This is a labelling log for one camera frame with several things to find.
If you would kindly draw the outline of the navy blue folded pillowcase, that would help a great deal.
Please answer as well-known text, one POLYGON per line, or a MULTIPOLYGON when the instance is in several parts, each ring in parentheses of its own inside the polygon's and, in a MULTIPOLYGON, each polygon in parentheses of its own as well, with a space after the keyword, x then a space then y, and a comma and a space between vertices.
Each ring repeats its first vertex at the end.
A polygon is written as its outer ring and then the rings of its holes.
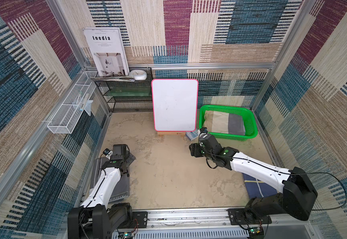
POLYGON ((270 185, 247 174, 243 174, 243 180, 250 199, 269 197, 278 193, 270 185))

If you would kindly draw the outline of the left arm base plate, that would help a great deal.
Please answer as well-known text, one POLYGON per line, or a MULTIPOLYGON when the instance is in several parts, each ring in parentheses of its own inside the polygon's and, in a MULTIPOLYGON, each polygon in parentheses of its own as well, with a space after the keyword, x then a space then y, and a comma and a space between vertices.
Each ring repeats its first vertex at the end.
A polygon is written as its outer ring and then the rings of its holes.
POLYGON ((145 229, 148 223, 148 212, 133 212, 132 218, 123 222, 118 229, 145 229))

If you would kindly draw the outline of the green plastic basket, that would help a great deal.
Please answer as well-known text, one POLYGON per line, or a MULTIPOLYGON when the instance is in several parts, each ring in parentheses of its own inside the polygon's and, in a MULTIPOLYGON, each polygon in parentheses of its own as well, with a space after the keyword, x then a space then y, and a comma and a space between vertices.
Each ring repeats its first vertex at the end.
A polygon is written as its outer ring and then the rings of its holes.
POLYGON ((204 105, 199 110, 198 127, 217 138, 246 141, 258 135, 253 112, 246 108, 204 105))

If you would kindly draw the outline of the grey striped folded pillowcase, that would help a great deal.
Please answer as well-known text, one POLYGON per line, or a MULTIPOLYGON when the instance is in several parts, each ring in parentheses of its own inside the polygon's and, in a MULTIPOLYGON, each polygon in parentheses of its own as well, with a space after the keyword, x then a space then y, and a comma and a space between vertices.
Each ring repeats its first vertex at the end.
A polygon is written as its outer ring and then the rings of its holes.
MULTIPOLYGON (((99 181, 101 175, 102 165, 109 161, 108 158, 102 157, 95 159, 92 167, 91 181, 90 181, 90 190, 89 193, 93 192, 93 189, 96 183, 99 181)), ((114 191, 109 199, 109 204, 120 202, 130 196, 130 178, 126 175, 122 175, 120 181, 116 184, 114 191)))

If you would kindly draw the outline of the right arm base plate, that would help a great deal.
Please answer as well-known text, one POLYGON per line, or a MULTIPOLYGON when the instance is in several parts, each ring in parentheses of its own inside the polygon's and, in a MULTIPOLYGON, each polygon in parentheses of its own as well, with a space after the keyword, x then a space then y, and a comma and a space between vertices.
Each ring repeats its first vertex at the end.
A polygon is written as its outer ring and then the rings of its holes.
POLYGON ((251 212, 246 212, 244 208, 231 208, 227 209, 227 212, 231 225, 248 226, 272 223, 269 216, 258 217, 251 212))

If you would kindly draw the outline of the Inedia magazine poster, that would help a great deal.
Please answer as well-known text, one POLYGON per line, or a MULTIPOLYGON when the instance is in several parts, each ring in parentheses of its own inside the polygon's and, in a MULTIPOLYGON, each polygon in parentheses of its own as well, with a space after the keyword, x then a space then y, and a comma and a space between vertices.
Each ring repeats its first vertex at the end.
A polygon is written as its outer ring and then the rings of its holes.
POLYGON ((83 33, 99 76, 129 75, 130 70, 120 28, 86 27, 83 33))

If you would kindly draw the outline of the wooden whiteboard stand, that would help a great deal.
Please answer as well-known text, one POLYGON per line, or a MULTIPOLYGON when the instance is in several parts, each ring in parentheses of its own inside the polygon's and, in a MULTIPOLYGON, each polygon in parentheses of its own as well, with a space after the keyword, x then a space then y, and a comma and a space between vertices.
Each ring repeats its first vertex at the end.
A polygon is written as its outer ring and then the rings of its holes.
POLYGON ((158 131, 157 135, 179 135, 181 137, 185 136, 184 131, 158 131))

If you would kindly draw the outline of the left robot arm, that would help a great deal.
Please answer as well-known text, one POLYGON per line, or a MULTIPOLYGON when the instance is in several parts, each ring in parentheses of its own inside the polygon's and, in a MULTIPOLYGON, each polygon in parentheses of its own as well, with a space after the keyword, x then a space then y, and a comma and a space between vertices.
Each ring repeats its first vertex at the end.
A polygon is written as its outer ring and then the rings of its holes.
POLYGON ((116 144, 108 152, 109 161, 100 169, 98 182, 87 199, 67 216, 67 237, 69 239, 110 239, 119 227, 130 227, 133 218, 129 203, 118 203, 108 207, 113 191, 125 176, 129 176, 129 164, 133 162, 126 144, 116 144))

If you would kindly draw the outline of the pink framed whiteboard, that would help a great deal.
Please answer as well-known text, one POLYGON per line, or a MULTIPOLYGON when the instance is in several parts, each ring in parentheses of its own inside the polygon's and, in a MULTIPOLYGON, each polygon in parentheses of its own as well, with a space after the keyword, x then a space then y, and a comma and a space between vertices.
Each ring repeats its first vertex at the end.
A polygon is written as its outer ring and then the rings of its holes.
POLYGON ((198 80, 153 79, 151 89, 156 131, 186 132, 196 129, 198 80))

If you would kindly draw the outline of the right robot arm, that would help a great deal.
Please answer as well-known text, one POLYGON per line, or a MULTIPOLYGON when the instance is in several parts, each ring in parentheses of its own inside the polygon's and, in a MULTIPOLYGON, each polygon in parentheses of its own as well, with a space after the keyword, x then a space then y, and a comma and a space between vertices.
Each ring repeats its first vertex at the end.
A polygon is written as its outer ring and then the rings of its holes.
POLYGON ((254 224, 265 217, 287 214, 300 221, 308 221, 314 211, 318 192, 309 178, 310 173, 299 167, 276 167, 254 159, 238 149, 222 147, 205 127, 200 129, 198 142, 189 146, 193 157, 204 157, 215 167, 226 168, 261 180, 277 191, 267 197, 249 200, 241 215, 241 222, 254 224))

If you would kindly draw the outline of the beige grey pillowcase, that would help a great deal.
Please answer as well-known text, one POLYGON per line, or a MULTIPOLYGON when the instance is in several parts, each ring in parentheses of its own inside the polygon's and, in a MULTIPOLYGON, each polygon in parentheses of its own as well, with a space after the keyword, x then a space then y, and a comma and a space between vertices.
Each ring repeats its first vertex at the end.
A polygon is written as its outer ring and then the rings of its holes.
POLYGON ((237 114, 205 111, 203 127, 209 132, 245 135, 243 117, 237 114))

